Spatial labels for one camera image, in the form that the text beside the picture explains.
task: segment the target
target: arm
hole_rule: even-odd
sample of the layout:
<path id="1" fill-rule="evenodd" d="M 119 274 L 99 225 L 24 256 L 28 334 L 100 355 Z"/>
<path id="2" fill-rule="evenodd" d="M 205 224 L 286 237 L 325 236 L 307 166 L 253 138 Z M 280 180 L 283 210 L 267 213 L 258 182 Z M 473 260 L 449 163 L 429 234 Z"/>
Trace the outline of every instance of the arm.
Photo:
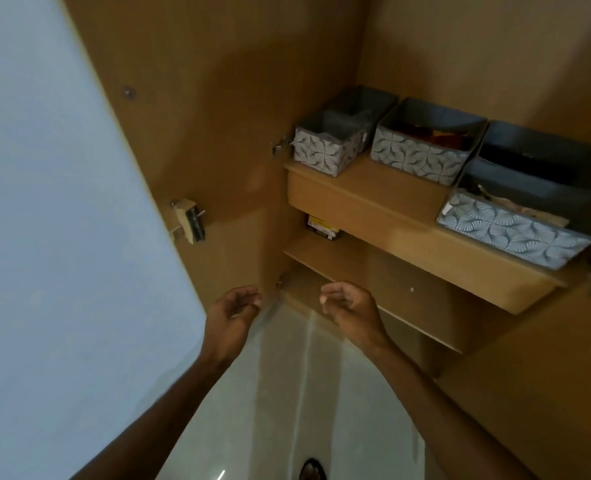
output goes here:
<path id="1" fill-rule="evenodd" d="M 391 341 L 369 291 L 330 283 L 320 302 L 380 370 L 450 479 L 535 478 Z"/>
<path id="2" fill-rule="evenodd" d="M 260 300 L 258 289 L 247 286 L 210 306 L 196 362 L 72 480 L 155 479 L 202 400 L 243 350 Z"/>

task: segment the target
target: leaf pattern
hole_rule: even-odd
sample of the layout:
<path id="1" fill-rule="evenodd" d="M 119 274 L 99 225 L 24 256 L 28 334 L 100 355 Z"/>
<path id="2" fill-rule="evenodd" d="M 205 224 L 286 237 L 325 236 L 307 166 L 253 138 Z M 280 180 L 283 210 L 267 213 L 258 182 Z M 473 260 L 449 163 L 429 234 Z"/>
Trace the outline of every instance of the leaf pattern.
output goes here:
<path id="1" fill-rule="evenodd" d="M 467 152 L 446 150 L 382 127 L 375 130 L 371 147 L 371 159 L 443 185 L 453 184 L 468 155 Z"/>
<path id="2" fill-rule="evenodd" d="M 357 156 L 364 130 L 338 144 L 297 129 L 293 141 L 294 159 L 327 175 L 337 177 Z"/>
<path id="3" fill-rule="evenodd" d="M 591 245 L 591 237 L 516 214 L 473 195 L 455 192 L 437 222 L 534 264 L 559 269 Z"/>

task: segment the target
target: cabinet door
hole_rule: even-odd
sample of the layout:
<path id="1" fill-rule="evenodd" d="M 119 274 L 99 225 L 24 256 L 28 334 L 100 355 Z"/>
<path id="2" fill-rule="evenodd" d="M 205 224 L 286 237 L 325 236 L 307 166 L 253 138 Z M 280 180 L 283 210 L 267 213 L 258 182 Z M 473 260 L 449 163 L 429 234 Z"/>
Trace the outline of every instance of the cabinet door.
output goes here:
<path id="1" fill-rule="evenodd" d="M 591 479 L 591 282 L 439 383 L 542 480 Z"/>
<path id="2" fill-rule="evenodd" d="M 154 199 L 204 215 L 178 249 L 203 303 L 275 290 L 299 212 L 271 144 L 354 84 L 368 0 L 65 0 Z"/>

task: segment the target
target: gray storage basket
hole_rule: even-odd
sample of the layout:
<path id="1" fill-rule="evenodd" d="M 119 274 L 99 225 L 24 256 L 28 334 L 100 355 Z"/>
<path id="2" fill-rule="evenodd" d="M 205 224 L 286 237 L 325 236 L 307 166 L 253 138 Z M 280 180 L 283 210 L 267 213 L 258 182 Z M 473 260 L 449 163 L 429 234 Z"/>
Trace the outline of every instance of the gray storage basket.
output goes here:
<path id="1" fill-rule="evenodd" d="M 507 155 L 494 153 L 489 144 L 521 155 L 511 161 Z M 488 161 L 483 155 L 514 168 Z M 478 185 L 493 196 L 569 219 L 569 224 L 559 227 L 509 210 L 477 195 Z M 464 169 L 457 187 L 437 222 L 458 233 L 549 269 L 561 268 L 591 245 L 589 144 L 492 123 L 479 156 Z"/>
<path id="2" fill-rule="evenodd" d="M 324 109 L 341 112 L 364 124 L 364 135 L 358 148 L 359 152 L 363 152 L 373 141 L 378 121 L 391 111 L 397 102 L 398 96 L 394 94 L 366 86 L 355 86 L 335 96 L 325 104 Z"/>
<path id="3" fill-rule="evenodd" d="M 463 150 L 454 150 L 428 143 L 398 131 L 396 125 L 400 123 L 444 132 L 466 131 L 470 144 Z M 371 159 L 443 185 L 451 185 L 482 139 L 486 123 L 486 118 L 481 116 L 406 98 L 377 126 Z"/>
<path id="4" fill-rule="evenodd" d="M 335 111 L 318 111 L 295 128 L 294 159 L 332 177 L 359 153 L 364 123 Z"/>

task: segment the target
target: foot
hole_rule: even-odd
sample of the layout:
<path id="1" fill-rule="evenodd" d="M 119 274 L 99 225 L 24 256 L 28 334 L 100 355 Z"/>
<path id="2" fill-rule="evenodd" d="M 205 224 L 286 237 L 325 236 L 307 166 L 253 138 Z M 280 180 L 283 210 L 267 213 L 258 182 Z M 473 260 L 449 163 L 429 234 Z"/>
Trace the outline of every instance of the foot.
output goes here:
<path id="1" fill-rule="evenodd" d="M 299 480 L 327 480 L 327 476 L 320 462 L 315 458 L 309 458 L 302 466 Z"/>

